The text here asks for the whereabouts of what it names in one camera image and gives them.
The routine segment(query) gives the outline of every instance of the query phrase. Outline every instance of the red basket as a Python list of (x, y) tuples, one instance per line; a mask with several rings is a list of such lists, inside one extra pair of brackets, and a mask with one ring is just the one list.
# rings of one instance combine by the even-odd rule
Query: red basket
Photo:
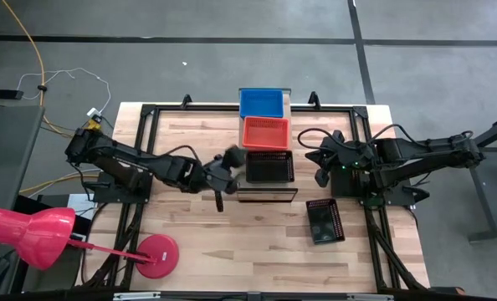
[(245, 117), (243, 146), (258, 150), (287, 150), (289, 146), (289, 120)]

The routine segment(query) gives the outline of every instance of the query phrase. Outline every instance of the small black basket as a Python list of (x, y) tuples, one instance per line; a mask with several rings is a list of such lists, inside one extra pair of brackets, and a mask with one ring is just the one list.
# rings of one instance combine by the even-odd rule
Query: small black basket
[(286, 183), (295, 181), (291, 150), (249, 151), (248, 183)]
[(307, 201), (306, 209), (314, 244), (346, 240), (335, 199)]

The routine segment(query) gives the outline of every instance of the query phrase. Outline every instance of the yellow cable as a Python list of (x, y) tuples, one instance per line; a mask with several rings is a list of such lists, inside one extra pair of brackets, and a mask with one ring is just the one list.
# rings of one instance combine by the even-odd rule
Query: yellow cable
[[(38, 51), (37, 44), (34, 43), (33, 38), (31, 38), (31, 36), (29, 35), (28, 30), (23, 26), (22, 22), (20, 21), (20, 19), (16, 15), (16, 13), (14, 13), (13, 9), (11, 8), (11, 6), (8, 5), (7, 1), (5, 1), (5, 0), (1, 0), (1, 1), (3, 2), (3, 4), (5, 4), (5, 6), (7, 7), (8, 11), (13, 15), (14, 19), (16, 20), (16, 22), (18, 23), (18, 25), (20, 25), (20, 27), (22, 28), (22, 30), (25, 33), (25, 35), (28, 36), (29, 42), (31, 42), (31, 44), (33, 45), (34, 52), (37, 53), (38, 62), (40, 63), (40, 73), (41, 73), (40, 78), (41, 78), (42, 86), (44, 86), (44, 81), (45, 81), (45, 77), (44, 77), (44, 63), (42, 61), (42, 57), (40, 56), (40, 52)], [(44, 106), (44, 91), (42, 91), (42, 90), (40, 90), (40, 106)], [(46, 124), (48, 124), (48, 126), (50, 128), (52, 128), (52, 130), (54, 130), (55, 132), (57, 132), (59, 135), (62, 135), (63, 137), (66, 137), (66, 138), (72, 138), (72, 135), (65, 134), (62, 131), (60, 131), (57, 128), (55, 128), (54, 126), (52, 126), (51, 122), (49, 122), (48, 118), (46, 118), (46, 115), (44, 115), (43, 118), (44, 118), (44, 121), (46, 122)]]
[[(97, 178), (97, 177), (98, 176), (96, 176), (96, 175), (84, 175), (83, 176), (83, 178)], [(33, 186), (33, 187), (26, 188), (26, 189), (22, 189), (20, 191), (20, 193), (24, 193), (24, 192), (32, 191), (32, 190), (37, 190), (37, 189), (42, 188), (43, 186), (46, 186), (46, 185), (49, 185), (49, 184), (59, 183), (59, 182), (62, 182), (62, 181), (72, 180), (72, 179), (76, 179), (76, 178), (80, 178), (80, 175), (66, 176), (66, 177), (63, 176), (63, 177), (60, 177), (59, 179), (56, 179), (56, 180), (46, 181), (44, 183), (38, 184), (37, 186)]]

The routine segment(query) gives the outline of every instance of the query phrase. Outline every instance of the blue basket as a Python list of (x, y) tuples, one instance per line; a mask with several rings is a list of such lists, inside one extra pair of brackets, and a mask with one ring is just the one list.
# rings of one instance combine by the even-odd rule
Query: blue basket
[(242, 89), (239, 98), (239, 114), (243, 119), (246, 116), (284, 117), (281, 89)]

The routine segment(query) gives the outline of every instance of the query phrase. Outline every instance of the cable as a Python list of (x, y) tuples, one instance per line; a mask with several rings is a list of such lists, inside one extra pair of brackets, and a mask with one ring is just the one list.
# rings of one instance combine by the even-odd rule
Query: cable
[(73, 165), (72, 163), (69, 162), (68, 164), (70, 164), (70, 166), (72, 166), (79, 173), (79, 178), (81, 179), (81, 186), (83, 187), (83, 189), (85, 190), (85, 193), (87, 194), (87, 200), (89, 200), (89, 202), (91, 202), (89, 190), (85, 186), (85, 180), (84, 180), (85, 176), (83, 176), (83, 172), (77, 166)]
[(126, 266), (124, 265), (124, 267), (119, 268), (119, 269), (116, 271), (116, 273), (120, 273), (120, 271), (121, 271), (121, 270), (123, 270), (123, 269), (125, 269), (125, 268), (126, 268)]
[(91, 208), (89, 208), (89, 209), (85, 209), (85, 210), (79, 210), (79, 211), (76, 211), (75, 213), (77, 213), (77, 212), (81, 212), (81, 213), (79, 214), (79, 217), (82, 217), (85, 213), (87, 213), (87, 212), (91, 211), (91, 210), (92, 210), (92, 209), (94, 209), (94, 208), (95, 208), (95, 207), (91, 207)]
[[(40, 187), (42, 186), (45, 186), (45, 185), (53, 185), (55, 183), (59, 183), (59, 182), (62, 182), (62, 181), (67, 181), (67, 180), (72, 180), (72, 179), (76, 179), (80, 176), (66, 176), (66, 177), (60, 177), (59, 179), (56, 179), (56, 180), (52, 180), (52, 181), (46, 181), (44, 183), (41, 183), (41, 184), (38, 184), (37, 186), (33, 186), (33, 187), (29, 187), (29, 188), (25, 188), (25, 189), (22, 189), (20, 191), (20, 193), (24, 193), (24, 192), (27, 192), (27, 191), (32, 191), (32, 190), (35, 190), (35, 189), (39, 189)], [(90, 177), (90, 178), (96, 178), (98, 176), (93, 176), (93, 175), (87, 175), (87, 176), (84, 176), (84, 177)]]
[(416, 184), (412, 185), (412, 187), (418, 187), (418, 186), (421, 186), (423, 184), (427, 184), (428, 181), (424, 182), (429, 176), (431, 175), (431, 171), (428, 172), (427, 175), (425, 175), (420, 181), (417, 181)]
[[(40, 64), (40, 72), (41, 72), (41, 80), (40, 80), (40, 82), (41, 82), (41, 85), (44, 86), (45, 85), (44, 62), (42, 61), (42, 57), (40, 56), (40, 52), (38, 51), (37, 44), (35, 44), (35, 42), (33, 41), (33, 38), (31, 38), (31, 35), (29, 35), (28, 30), (23, 26), (22, 21), (20, 21), (20, 19), (18, 18), (18, 16), (16, 15), (16, 13), (13, 11), (13, 9), (11, 8), (11, 6), (8, 5), (7, 1), (5, 1), (5, 0), (1, 0), (1, 1), (5, 5), (5, 7), (7, 7), (7, 10), (13, 15), (14, 19), (16, 20), (16, 23), (18, 23), (18, 25), (20, 26), (20, 28), (23, 30), (23, 33), (25, 33), (25, 35), (28, 36), (29, 42), (31, 42), (31, 45), (34, 48), (34, 52), (37, 54), (37, 59), (38, 59), (38, 63)], [(40, 106), (44, 106), (44, 91), (40, 90), (39, 94), (40, 94)], [(49, 127), (52, 130), (58, 132), (60, 135), (71, 137), (71, 135), (65, 134), (65, 133), (57, 130), (55, 127), (53, 127), (51, 125), (51, 122), (49, 122), (48, 118), (46, 117), (46, 115), (43, 116), (43, 120), (49, 125)]]
[[(83, 170), (83, 171), (81, 171), (81, 172), (86, 173), (86, 172), (93, 172), (93, 171), (101, 171), (101, 169), (99, 169), (99, 168), (93, 168), (93, 169)], [(68, 175), (61, 176), (61, 178), (65, 178), (65, 177), (67, 177), (67, 176), (74, 176), (74, 175), (77, 175), (77, 174), (78, 174), (78, 172), (77, 172), (77, 171), (74, 171), (74, 172), (72, 172), (72, 173), (69, 173)], [(33, 197), (33, 196), (36, 196), (36, 195), (38, 195), (40, 192), (45, 191), (46, 189), (50, 188), (51, 186), (53, 186), (53, 185), (54, 185), (54, 184), (56, 184), (56, 183), (58, 183), (58, 182), (52, 182), (51, 184), (49, 184), (49, 185), (47, 185), (46, 187), (44, 187), (44, 188), (42, 188), (42, 189), (40, 189), (40, 190), (36, 191), (35, 193), (33, 193), (32, 195), (30, 195), (30, 196), (28, 196), (28, 197), (29, 197), (29, 198), (31, 198), (31, 197)]]
[(55, 127), (58, 127), (58, 128), (60, 128), (60, 129), (63, 129), (63, 130), (71, 130), (71, 131), (73, 131), (73, 132), (75, 131), (75, 129), (70, 129), (70, 128), (67, 128), (67, 127), (64, 127), (64, 126), (61, 126), (61, 125), (56, 125), (56, 124), (51, 124), (51, 125), (53, 125), (53, 126), (55, 126)]
[(312, 150), (326, 150), (326, 151), (333, 151), (332, 149), (328, 148), (328, 147), (321, 147), (321, 146), (310, 146), (310, 145), (306, 145), (304, 144), (301, 140), (300, 140), (300, 137), (304, 134), (306, 134), (307, 132), (309, 131), (319, 131), (327, 136), (329, 136), (337, 145), (341, 145), (342, 147), (345, 147), (346, 149), (348, 150), (357, 150), (356, 147), (354, 146), (348, 146), (346, 144), (344, 144), (343, 142), (337, 140), (336, 138), (334, 138), (328, 131), (326, 130), (323, 130), (323, 129), (319, 129), (319, 128), (309, 128), (309, 129), (306, 129), (306, 130), (303, 130), (299, 133), (299, 135), (297, 135), (297, 141), (299, 142), (300, 145), (302, 145), (303, 147), (307, 148), (307, 149), (312, 149)]
[(40, 128), (41, 128), (42, 130), (47, 130), (47, 131), (52, 132), (52, 133), (54, 133), (54, 134), (60, 135), (60, 136), (62, 136), (63, 138), (70, 138), (70, 137), (67, 137), (67, 136), (65, 136), (65, 135), (61, 135), (61, 134), (59, 134), (58, 132), (56, 132), (56, 131), (54, 131), (54, 130), (50, 130), (50, 129), (48, 129), (48, 128), (45, 128), (45, 127), (43, 127), (43, 126), (40, 126)]
[[(401, 125), (398, 125), (398, 124), (392, 124), (392, 125), (388, 125), (388, 126), (385, 126), (382, 130), (380, 130), (378, 133), (376, 133), (370, 140), (368, 140), (366, 142), (367, 145), (373, 143), (373, 141), (380, 135), (382, 135), (382, 133), (384, 133), (385, 131), (391, 129), (392, 127), (397, 127), (399, 130), (401, 130), (401, 132), (415, 145), (418, 145), (418, 146), (421, 146), (421, 147), (433, 147), (433, 146), (445, 146), (445, 145), (451, 145), (451, 143), (442, 143), (442, 144), (436, 144), (436, 145), (424, 145), (424, 144), (421, 144), (417, 141), (415, 141), (408, 133), (407, 131), (401, 126)], [(471, 131), (471, 130), (466, 130), (464, 132), (461, 133), (461, 135), (464, 135), (464, 138), (461, 139), (461, 140), (456, 140), (454, 141), (453, 143), (460, 143), (460, 142), (464, 142), (466, 140), (469, 140), (473, 135), (474, 135), (474, 132)]]
[(107, 118), (102, 117), (102, 120), (105, 120), (105, 122), (107, 123), (107, 125), (108, 125), (108, 126), (109, 126), (112, 130), (114, 130), (114, 129), (115, 129), (115, 127), (114, 127), (114, 126), (113, 126), (113, 125), (112, 125), (112, 124), (111, 124), (111, 123), (107, 120)]
[(403, 207), (405, 208), (405, 210), (407, 210), (410, 213), (412, 218), (414, 218), (414, 221), (416, 222), (416, 228), (418, 229), (419, 225), (418, 225), (418, 218), (416, 217), (416, 213), (414, 213), (414, 211), (412, 210), (412, 208), (410, 206), (403, 206)]
[[(107, 101), (105, 102), (104, 106), (101, 108), (101, 110), (99, 110), (100, 113), (103, 113), (103, 111), (105, 110), (105, 108), (107, 107), (107, 105), (110, 103), (111, 101), (111, 91), (110, 91), (110, 86), (109, 86), (109, 83), (106, 81), (106, 80), (103, 80), (100, 76), (98, 76), (97, 74), (94, 74), (92, 72), (90, 72), (89, 70), (87, 69), (84, 69), (84, 68), (81, 68), (81, 67), (78, 67), (78, 68), (74, 68), (74, 69), (62, 69), (62, 70), (56, 70), (56, 71), (44, 71), (45, 74), (47, 73), (53, 73), (54, 75), (52, 75), (52, 77), (50, 77), (48, 80), (46, 80), (46, 82), (44, 83), (44, 85), (46, 85), (50, 80), (54, 79), (57, 75), (59, 75), (60, 73), (66, 73), (71, 79), (75, 79), (75, 77), (70, 73), (70, 72), (74, 72), (74, 71), (77, 71), (77, 70), (81, 70), (89, 75), (92, 75), (94, 76), (97, 80), (99, 80), (100, 82), (104, 83), (105, 86), (107, 87)], [(41, 76), (41, 74), (24, 74), (20, 77), (20, 80), (18, 81), (18, 87), (16, 89), (20, 89), (20, 86), (22, 85), (22, 80), (23, 78), (25, 78), (26, 76)], [(29, 99), (29, 100), (32, 100), (32, 99), (37, 99), (40, 95), (41, 95), (41, 92), (38, 92), (34, 97), (25, 97), (23, 96), (23, 98), (25, 99)]]
[[(98, 215), (102, 212), (102, 210), (104, 210), (105, 206), (107, 206), (107, 203), (101, 204), (98, 207), (98, 210), (96, 210), (95, 214), (90, 219), (89, 231), (87, 233), (87, 236), (85, 237), (85, 242), (89, 242), (89, 236), (90, 236), (90, 232), (92, 231), (92, 226), (94, 225), (95, 220), (98, 217)], [(86, 281), (85, 281), (85, 256), (86, 256), (86, 253), (87, 253), (87, 250), (83, 249), (83, 256), (81, 257), (81, 273), (80, 273), (82, 285), (84, 283), (86, 283)]]
[(202, 162), (200, 161), (200, 158), (198, 158), (197, 152), (190, 145), (180, 145), (178, 147), (175, 147), (175, 148), (169, 150), (168, 152), (166, 152), (166, 153), (164, 153), (162, 155), (159, 155), (157, 158), (161, 158), (162, 156), (170, 155), (171, 153), (173, 153), (175, 151), (179, 151), (180, 149), (183, 149), (183, 148), (187, 148), (187, 149), (189, 149), (192, 152), (192, 155), (195, 157), (195, 161), (197, 162), (197, 165), (200, 166), (204, 170), (204, 173), (206, 174), (206, 176), (212, 176), (212, 177), (214, 177), (214, 178), (216, 178), (218, 180), (230, 182), (230, 179), (224, 179), (224, 178), (222, 178), (220, 176), (215, 176), (213, 173), (211, 173), (209, 171), (206, 171), (204, 169), (204, 166), (202, 165)]

